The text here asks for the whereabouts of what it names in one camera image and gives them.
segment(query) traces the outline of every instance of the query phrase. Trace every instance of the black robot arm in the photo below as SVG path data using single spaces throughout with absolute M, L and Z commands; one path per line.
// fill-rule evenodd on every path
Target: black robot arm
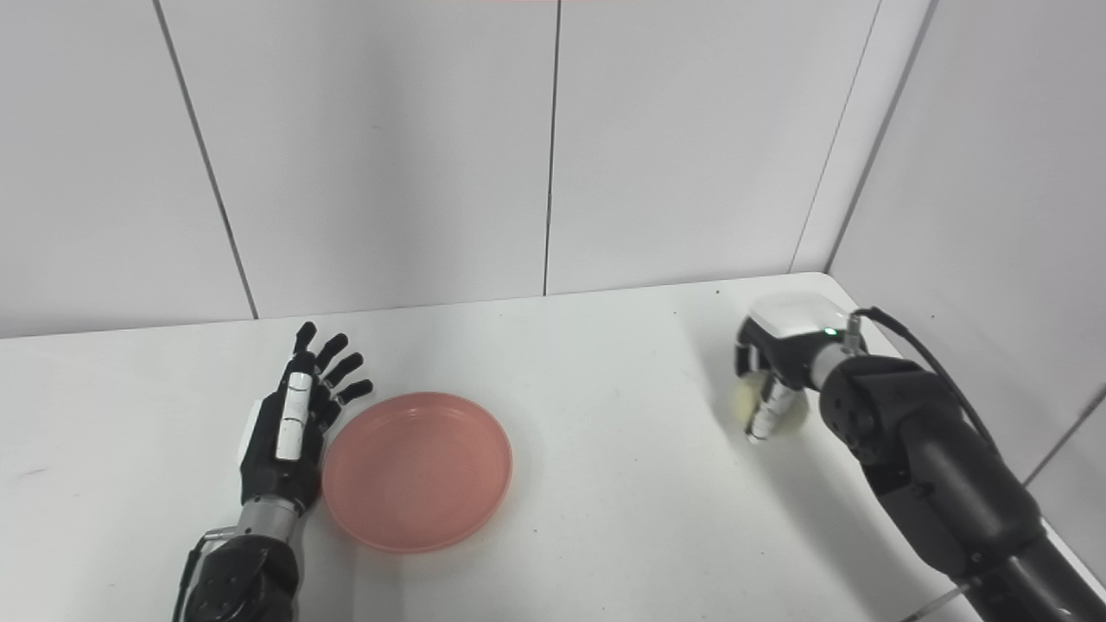
M 933 372 L 868 355 L 863 317 L 905 339 Z M 766 297 L 738 331 L 735 369 L 769 372 L 747 426 L 752 443 L 771 436 L 793 393 L 820 392 L 823 421 L 859 462 L 887 515 L 983 620 L 1106 621 L 1106 604 L 1053 546 L 1036 500 L 979 414 L 894 318 L 878 308 L 845 313 L 815 294 Z
M 941 377 L 900 359 L 852 357 L 826 377 L 818 407 L 914 550 L 964 585 L 983 620 L 1106 620 Z

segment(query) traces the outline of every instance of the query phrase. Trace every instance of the black finger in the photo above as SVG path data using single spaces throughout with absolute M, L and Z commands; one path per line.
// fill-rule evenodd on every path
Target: black finger
M 323 349 L 319 351 L 319 356 L 315 356 L 315 366 L 319 367 L 319 373 L 326 371 L 326 365 L 331 364 L 334 360 L 334 355 L 342 352 L 342 349 L 349 344 L 349 338 L 345 333 L 338 333 L 331 338 L 323 345 Z
M 315 417 L 319 419 L 319 427 L 326 432 L 330 429 L 334 422 L 337 421 L 338 415 L 342 414 L 342 405 L 337 402 L 327 402 L 325 406 L 315 412 Z
M 315 333 L 319 332 L 315 329 L 315 324 L 312 322 L 304 322 L 300 326 L 300 331 L 295 333 L 295 345 L 292 346 L 292 353 L 303 352 L 307 349 L 307 344 L 311 340 L 315 338 Z
M 348 404 L 358 397 L 364 397 L 373 392 L 373 381 L 359 380 L 357 382 L 351 383 L 349 386 L 343 388 L 334 396 L 338 404 Z
M 349 372 L 359 367 L 364 362 L 365 357 L 361 355 L 361 352 L 354 352 L 338 361 L 337 365 L 334 365 L 334 370 L 326 374 L 325 382 L 331 386 L 337 385 L 337 383 L 342 382 L 342 379 L 349 375 Z
M 307 410 L 312 413 L 317 413 L 323 410 L 323 406 L 331 401 L 331 390 L 323 383 L 315 385 L 315 388 L 311 392 L 311 402 L 307 404 Z

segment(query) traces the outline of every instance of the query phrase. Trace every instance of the wall seam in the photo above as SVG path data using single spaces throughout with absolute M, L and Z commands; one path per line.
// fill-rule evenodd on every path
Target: wall seam
M 204 142 L 204 134 L 200 132 L 199 120 L 196 117 L 196 108 L 192 106 L 192 97 L 188 93 L 188 84 L 185 82 L 185 73 L 180 69 L 180 60 L 177 58 L 177 49 L 173 44 L 173 35 L 169 34 L 169 24 L 165 19 L 165 11 L 161 9 L 161 0 L 153 0 L 154 11 L 157 13 L 157 22 L 161 27 L 161 35 L 165 38 L 165 45 L 169 50 L 169 60 L 173 62 L 173 70 L 177 74 L 177 85 L 180 86 L 180 95 L 185 100 L 185 110 L 188 112 L 188 121 L 192 124 L 192 134 L 196 136 L 196 144 L 200 149 L 200 158 L 204 160 L 204 168 L 207 170 L 208 183 L 211 184 L 211 193 L 215 195 L 216 206 L 219 208 L 219 217 L 222 219 L 222 228 L 227 234 L 227 241 L 230 243 L 230 252 L 234 257 L 234 266 L 238 268 L 238 278 L 242 282 L 242 290 L 246 293 L 246 301 L 250 305 L 250 314 L 258 319 L 258 307 L 253 301 L 253 291 L 250 289 L 250 281 L 246 278 L 246 268 L 242 266 L 242 256 L 238 251 L 238 242 L 234 240 L 234 231 L 230 226 L 230 218 L 227 216 L 227 208 L 222 203 L 222 193 L 219 191 L 219 183 L 215 177 L 215 168 L 211 166 L 211 158 L 208 155 L 207 144 Z
M 853 212 L 856 211 L 856 204 L 860 200 L 860 195 L 864 191 L 864 186 L 868 182 L 868 175 L 872 173 L 872 166 L 876 162 L 876 157 L 879 154 L 879 148 L 884 144 L 884 137 L 887 135 L 887 128 L 890 126 L 891 117 L 895 116 L 895 110 L 898 107 L 899 100 L 902 97 L 902 90 L 906 87 L 906 83 L 910 77 L 910 72 L 914 70 L 914 63 L 918 59 L 918 52 L 921 50 L 921 44 L 926 40 L 926 33 L 929 31 L 929 23 L 933 19 L 933 13 L 937 11 L 937 4 L 940 0 L 929 0 L 929 6 L 926 8 L 926 15 L 921 19 L 921 28 L 918 29 L 918 35 L 914 40 L 914 46 L 910 48 L 910 55 L 907 56 L 906 66 L 902 69 L 902 75 L 899 77 L 898 84 L 895 86 L 895 94 L 891 96 L 891 103 L 887 106 L 887 112 L 884 114 L 884 120 L 879 124 L 879 132 L 876 133 L 876 139 L 872 144 L 872 151 L 868 153 L 868 159 L 864 163 L 864 170 L 860 172 L 860 178 L 856 183 L 856 189 L 853 191 L 853 198 L 848 203 L 848 211 L 845 212 L 845 218 L 842 220 L 841 229 L 837 231 L 837 239 L 834 240 L 833 250 L 830 251 L 830 259 L 826 261 L 825 268 L 822 270 L 826 274 L 833 268 L 833 262 L 837 258 L 837 251 L 841 249 L 841 242 L 845 238 L 845 230 L 848 229 L 848 224 L 853 220 Z

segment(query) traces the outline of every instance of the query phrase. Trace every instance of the tabletop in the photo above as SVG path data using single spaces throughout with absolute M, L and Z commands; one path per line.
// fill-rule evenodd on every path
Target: tabletop
M 730 415 L 737 328 L 783 291 L 854 307 L 808 273 L 311 318 L 377 385 L 338 426 L 455 393 L 515 465 L 492 520 L 432 553 L 362 548 L 317 504 L 299 620 L 896 622 L 947 591 L 816 413 L 755 447 Z M 303 320 L 0 340 L 4 618 L 167 619 L 187 550 L 237 520 L 244 422 Z

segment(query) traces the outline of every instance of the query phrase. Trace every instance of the small round object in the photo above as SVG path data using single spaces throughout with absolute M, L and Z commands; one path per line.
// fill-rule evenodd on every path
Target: small round object
M 760 407 L 761 391 L 764 388 L 768 377 L 768 373 L 763 371 L 748 372 L 738 377 L 733 393 L 730 395 L 730 408 L 741 427 L 749 425 L 749 421 L 753 418 L 753 414 Z M 791 402 L 787 412 L 783 414 L 783 418 L 780 419 L 772 436 L 793 434 L 803 426 L 808 412 L 810 404 L 806 401 L 806 392 L 800 391 Z
M 456 395 L 410 393 L 353 418 L 323 467 L 323 498 L 342 529 L 394 553 L 471 536 L 511 480 L 511 445 L 487 411 Z

